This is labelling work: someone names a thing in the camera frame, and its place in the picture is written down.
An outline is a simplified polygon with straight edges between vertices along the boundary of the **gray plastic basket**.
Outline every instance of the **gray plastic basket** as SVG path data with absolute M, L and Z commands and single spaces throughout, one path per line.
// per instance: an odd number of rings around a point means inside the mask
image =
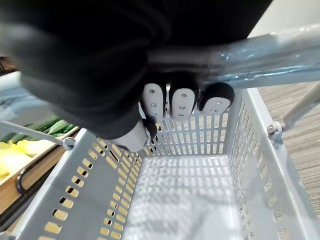
M 319 240 L 320 226 L 256 88 L 223 115 L 169 117 L 139 153 L 82 129 L 17 240 Z

